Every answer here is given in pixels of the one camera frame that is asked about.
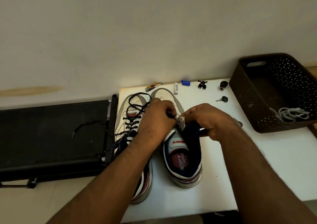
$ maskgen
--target basket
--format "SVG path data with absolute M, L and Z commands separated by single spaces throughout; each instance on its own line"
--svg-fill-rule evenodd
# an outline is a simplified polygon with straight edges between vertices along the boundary
M 289 54 L 240 58 L 229 85 L 259 133 L 297 129 L 317 122 L 317 81 Z M 284 122 L 273 111 L 282 107 L 310 111 L 309 119 Z

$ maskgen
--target black object under table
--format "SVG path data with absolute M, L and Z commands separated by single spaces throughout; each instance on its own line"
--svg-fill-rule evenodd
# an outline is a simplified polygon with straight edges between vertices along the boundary
M 110 118 L 107 121 L 108 106 Z M 113 160 L 118 97 L 0 111 L 0 187 L 94 176 Z M 74 130 L 85 122 L 72 138 Z M 26 185 L 1 182 L 29 180 Z

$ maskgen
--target person's right arm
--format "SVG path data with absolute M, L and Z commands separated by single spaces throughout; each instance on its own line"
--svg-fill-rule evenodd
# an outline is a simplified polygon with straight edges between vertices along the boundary
M 251 138 L 228 114 L 209 104 L 184 112 L 204 136 L 219 141 L 244 223 L 317 223 L 317 217 L 274 172 Z

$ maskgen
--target beige wall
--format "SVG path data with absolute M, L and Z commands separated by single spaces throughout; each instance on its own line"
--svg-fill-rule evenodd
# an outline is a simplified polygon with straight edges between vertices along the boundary
M 317 0 L 0 0 L 0 107 L 230 76 L 239 57 L 317 61 Z

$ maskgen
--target sneaker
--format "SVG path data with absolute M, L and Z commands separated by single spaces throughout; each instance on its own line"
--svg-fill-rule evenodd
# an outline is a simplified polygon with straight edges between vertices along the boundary
M 113 146 L 114 157 L 116 158 L 133 140 L 138 133 L 138 127 L 144 113 L 145 107 L 149 104 L 137 93 L 131 94 L 123 101 L 116 120 L 115 126 L 115 143 Z M 150 193 L 153 183 L 153 168 L 152 159 L 150 158 L 141 178 L 138 182 L 137 188 L 133 194 L 131 204 L 142 202 Z
M 151 97 L 172 101 L 178 116 L 184 112 L 180 102 L 167 89 L 157 89 Z M 200 182 L 202 162 L 199 130 L 200 126 L 196 121 L 187 123 L 183 131 L 175 127 L 161 144 L 164 165 L 178 187 L 192 188 Z

